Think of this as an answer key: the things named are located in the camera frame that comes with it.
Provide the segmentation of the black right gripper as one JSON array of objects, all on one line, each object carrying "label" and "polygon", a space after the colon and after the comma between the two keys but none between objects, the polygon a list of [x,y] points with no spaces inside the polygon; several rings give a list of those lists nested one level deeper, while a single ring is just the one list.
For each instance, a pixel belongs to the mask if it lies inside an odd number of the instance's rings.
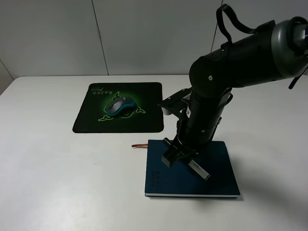
[{"label": "black right gripper", "polygon": [[176,136],[172,145],[162,155],[162,162],[167,167],[171,167],[179,159],[182,162],[190,162],[196,158],[199,152],[211,143],[221,121],[220,113],[198,115],[196,118],[188,118],[186,113],[177,116]]}]

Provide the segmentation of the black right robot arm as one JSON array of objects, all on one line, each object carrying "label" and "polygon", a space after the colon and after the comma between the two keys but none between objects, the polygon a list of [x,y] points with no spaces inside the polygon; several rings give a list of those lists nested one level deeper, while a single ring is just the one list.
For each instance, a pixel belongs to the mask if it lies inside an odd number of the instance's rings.
[{"label": "black right robot arm", "polygon": [[292,89],[308,68],[308,23],[302,17],[261,25],[257,32],[198,58],[191,66],[191,87],[160,103],[178,118],[177,134],[162,162],[190,162],[212,141],[231,90],[283,79]]}]

